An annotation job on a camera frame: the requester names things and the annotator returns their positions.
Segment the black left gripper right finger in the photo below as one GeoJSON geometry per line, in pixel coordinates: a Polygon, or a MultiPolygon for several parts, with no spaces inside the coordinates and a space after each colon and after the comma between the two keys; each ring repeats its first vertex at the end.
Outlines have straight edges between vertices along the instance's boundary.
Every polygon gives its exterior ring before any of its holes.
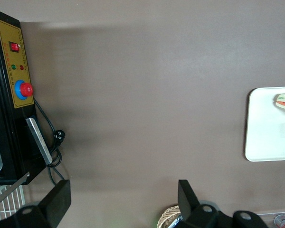
{"type": "Polygon", "coordinates": [[[178,206],[184,220],[187,220],[192,212],[200,205],[188,180],[178,181],[178,206]]]}

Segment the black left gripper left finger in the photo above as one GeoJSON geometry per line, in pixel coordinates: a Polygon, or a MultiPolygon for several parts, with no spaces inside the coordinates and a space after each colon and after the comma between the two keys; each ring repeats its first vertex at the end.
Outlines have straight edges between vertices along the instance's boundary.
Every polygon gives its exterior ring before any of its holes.
{"type": "Polygon", "coordinates": [[[38,204],[51,228],[57,228],[71,205],[70,180],[61,180],[38,204]]]}

